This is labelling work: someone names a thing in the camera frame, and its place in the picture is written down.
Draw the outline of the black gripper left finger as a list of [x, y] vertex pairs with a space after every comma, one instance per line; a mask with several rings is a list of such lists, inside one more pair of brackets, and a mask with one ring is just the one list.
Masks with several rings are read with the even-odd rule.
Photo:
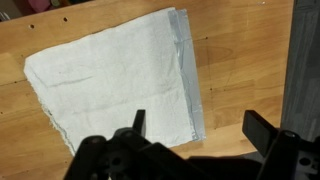
[[85, 138], [64, 180], [173, 180], [148, 157], [152, 144], [145, 132], [146, 111], [138, 110], [133, 125], [118, 129], [110, 140], [100, 135]]

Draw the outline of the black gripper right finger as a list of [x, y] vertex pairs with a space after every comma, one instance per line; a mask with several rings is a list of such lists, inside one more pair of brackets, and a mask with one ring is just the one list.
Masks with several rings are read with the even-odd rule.
[[242, 132], [264, 158], [257, 180], [320, 180], [320, 140], [277, 129], [254, 110], [244, 113]]

